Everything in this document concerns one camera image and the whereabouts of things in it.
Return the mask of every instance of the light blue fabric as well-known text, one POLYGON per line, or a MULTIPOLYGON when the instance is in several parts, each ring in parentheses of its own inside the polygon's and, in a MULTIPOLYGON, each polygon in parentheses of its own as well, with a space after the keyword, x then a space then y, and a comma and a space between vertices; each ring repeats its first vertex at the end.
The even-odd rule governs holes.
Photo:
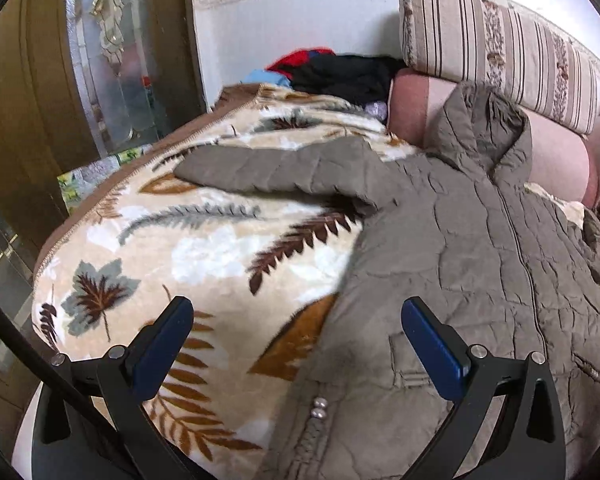
POLYGON ((289 81, 288 77, 283 76, 278 72, 270 72, 269 70, 263 70, 261 68, 249 72, 249 75, 245 77, 241 83, 272 83, 274 85, 291 88, 291 81, 289 81))

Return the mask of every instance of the white wall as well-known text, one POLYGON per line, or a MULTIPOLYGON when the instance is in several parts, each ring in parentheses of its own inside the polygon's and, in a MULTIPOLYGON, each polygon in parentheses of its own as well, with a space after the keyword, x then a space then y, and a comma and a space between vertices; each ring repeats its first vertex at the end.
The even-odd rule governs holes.
MULTIPOLYGON (((397 0, 239 0, 206 9, 196 1, 209 103, 223 84, 295 48, 324 45, 336 52, 399 55, 397 0)), ((600 58, 600 16, 589 0, 512 1, 538 12, 600 58)))

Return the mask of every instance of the quilted coat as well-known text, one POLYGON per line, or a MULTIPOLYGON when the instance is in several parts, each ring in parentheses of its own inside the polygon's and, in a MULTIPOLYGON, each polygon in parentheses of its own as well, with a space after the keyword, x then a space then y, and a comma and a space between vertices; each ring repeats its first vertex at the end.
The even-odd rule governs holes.
MULTIPOLYGON (((363 216, 340 297, 292 385, 258 478, 400 478, 451 405, 400 327, 420 296, 468 344, 547 356, 572 476, 600 443, 600 223, 580 230, 526 192, 526 115, 490 88, 461 84, 418 155, 383 163, 360 138, 294 152, 203 146, 176 168, 234 192, 339 194, 363 216), (326 418, 310 416, 327 401, 326 418)), ((477 463, 492 406, 462 470, 477 463)))

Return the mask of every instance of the red object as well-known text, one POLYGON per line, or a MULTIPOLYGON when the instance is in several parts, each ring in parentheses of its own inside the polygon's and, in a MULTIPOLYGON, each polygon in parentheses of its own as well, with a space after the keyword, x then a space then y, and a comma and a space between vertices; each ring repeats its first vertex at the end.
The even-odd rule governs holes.
POLYGON ((289 72, 285 71, 286 67, 289 66, 301 66, 304 65, 309 59, 311 59, 311 54, 335 54, 333 50, 330 48, 301 48, 299 50, 294 50, 290 54, 286 54, 286 56, 281 57, 276 62, 266 67, 266 70, 270 70, 271 72, 278 72, 283 76, 288 77, 289 79, 293 79, 292 75, 289 72))

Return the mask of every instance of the striped cushion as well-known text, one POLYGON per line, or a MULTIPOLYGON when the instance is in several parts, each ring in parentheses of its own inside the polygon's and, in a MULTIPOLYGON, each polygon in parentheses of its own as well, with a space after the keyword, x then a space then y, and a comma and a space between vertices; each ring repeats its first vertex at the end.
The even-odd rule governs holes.
POLYGON ((400 41, 419 72, 485 82, 580 134, 593 129, 592 64, 524 14, 489 0, 400 0, 400 41))

